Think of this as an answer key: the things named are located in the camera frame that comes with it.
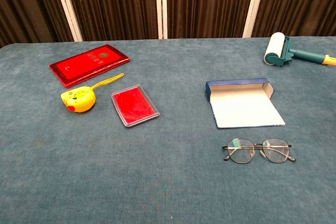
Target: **nose pad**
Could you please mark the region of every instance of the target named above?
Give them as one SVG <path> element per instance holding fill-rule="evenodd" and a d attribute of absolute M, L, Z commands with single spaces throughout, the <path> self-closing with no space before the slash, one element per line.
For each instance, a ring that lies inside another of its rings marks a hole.
<path fill-rule="evenodd" d="M 266 155 L 264 154 L 263 151 L 260 151 L 260 154 L 261 154 L 263 157 L 266 157 Z"/>
<path fill-rule="evenodd" d="M 250 151 L 250 156 L 251 156 L 251 157 L 254 157 L 254 154 L 256 154 L 256 151 L 255 151 L 255 150 L 251 150 L 251 151 Z"/>

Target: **metal glasses frame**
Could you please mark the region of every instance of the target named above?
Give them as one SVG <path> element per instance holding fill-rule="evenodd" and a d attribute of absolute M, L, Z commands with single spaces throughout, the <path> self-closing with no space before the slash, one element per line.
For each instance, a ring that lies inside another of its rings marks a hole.
<path fill-rule="evenodd" d="M 254 151 L 254 150 L 260 150 L 261 155 L 262 155 L 263 157 L 267 158 L 267 159 L 268 159 L 269 161 L 271 161 L 272 163 L 281 164 L 281 163 L 285 162 L 286 160 L 290 160 L 290 161 L 292 161 L 292 162 L 295 162 L 295 161 L 296 161 L 296 158 L 289 156 L 289 148 L 291 148 L 292 145 L 291 145 L 291 144 L 288 144 L 288 142 L 287 142 L 286 140 L 282 139 L 282 138 L 278 138 L 278 137 L 268 138 L 268 139 L 264 140 L 263 143 L 261 143 L 261 144 L 255 144 L 255 143 L 253 143 L 251 140 L 246 139 L 246 138 L 234 138 L 234 139 L 248 140 L 248 141 L 250 141 L 253 145 L 252 145 L 252 146 L 241 146 L 241 147 L 228 147 L 227 145 L 223 146 L 222 149 L 223 149 L 223 150 L 227 150 L 227 152 L 228 152 L 228 155 L 227 155 L 226 157 L 224 157 L 224 161 L 228 161 L 228 160 L 231 158 L 231 160 L 232 160 L 233 162 L 237 163 L 237 164 L 247 164 L 247 163 L 249 163 L 249 162 L 254 158 L 254 155 L 255 155 L 255 151 Z M 284 142 L 286 142 L 286 144 L 287 144 L 287 146 L 288 146 L 288 155 L 286 155 L 286 154 L 284 154 L 284 153 L 282 153 L 282 152 L 280 152 L 280 151 L 278 151 L 278 150 L 276 150 L 276 149 L 270 148 L 270 147 L 285 147 L 285 146 L 264 146 L 264 143 L 265 143 L 267 140 L 269 140 L 269 139 L 280 139 L 280 140 L 283 140 Z M 231 154 L 230 154 L 230 152 L 229 152 L 229 149 L 230 149 L 230 148 L 234 148 L 234 151 L 231 152 Z M 254 152 L 253 152 L 253 156 L 250 158 L 249 161 L 247 161 L 247 162 L 237 162 L 237 161 L 235 161 L 235 160 L 231 157 L 231 155 L 232 155 L 236 150 L 240 150 L 240 149 L 252 149 L 252 150 L 254 151 Z M 274 162 L 274 161 L 270 160 L 270 159 L 267 157 L 267 155 L 266 155 L 266 153 L 265 153 L 264 150 L 273 150 L 273 151 L 275 151 L 275 152 L 278 152 L 278 153 L 280 153 L 281 155 L 286 156 L 286 159 L 285 159 L 284 161 L 281 161 L 281 162 Z"/>

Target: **lint roller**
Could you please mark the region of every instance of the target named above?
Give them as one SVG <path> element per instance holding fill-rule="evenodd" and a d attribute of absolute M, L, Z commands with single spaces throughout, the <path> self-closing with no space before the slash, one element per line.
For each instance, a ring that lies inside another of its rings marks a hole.
<path fill-rule="evenodd" d="M 324 65 L 336 65 L 336 58 L 334 57 L 318 52 L 293 49 L 290 37 L 285 36 L 283 33 L 273 34 L 269 40 L 268 47 L 264 55 L 264 62 L 269 65 L 282 66 L 286 61 L 291 60 L 292 57 Z"/>
<path fill-rule="evenodd" d="M 70 111 L 85 112 L 89 110 L 90 108 L 92 108 L 92 106 L 96 102 L 96 95 L 94 93 L 95 88 L 109 84 L 113 81 L 120 79 L 123 76 L 124 74 L 121 73 L 112 78 L 98 82 L 92 87 L 79 87 L 79 88 L 64 92 L 63 94 L 61 94 L 63 103 Z"/>

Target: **teal handle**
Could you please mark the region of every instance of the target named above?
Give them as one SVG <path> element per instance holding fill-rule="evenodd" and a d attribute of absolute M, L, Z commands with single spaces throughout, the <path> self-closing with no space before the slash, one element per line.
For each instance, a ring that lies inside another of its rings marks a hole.
<path fill-rule="evenodd" d="M 321 54 L 319 52 L 307 52 L 302 50 L 296 50 L 296 49 L 289 49 L 289 52 L 294 54 L 294 57 L 303 59 L 303 60 L 309 60 L 312 62 L 316 62 L 318 64 L 322 64 L 324 62 L 324 59 L 326 58 L 325 54 Z"/>

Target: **brown curtain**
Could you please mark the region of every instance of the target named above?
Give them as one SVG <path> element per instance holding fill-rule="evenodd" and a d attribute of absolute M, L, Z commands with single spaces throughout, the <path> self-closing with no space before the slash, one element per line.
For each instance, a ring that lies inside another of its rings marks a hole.
<path fill-rule="evenodd" d="M 83 40 L 157 39 L 156 0 L 71 0 Z"/>
<path fill-rule="evenodd" d="M 0 46 L 73 41 L 60 0 L 0 0 Z"/>
<path fill-rule="evenodd" d="M 250 0 L 167 0 L 169 38 L 241 37 Z"/>
<path fill-rule="evenodd" d="M 252 33 L 269 37 L 336 36 L 336 0 L 260 0 Z"/>

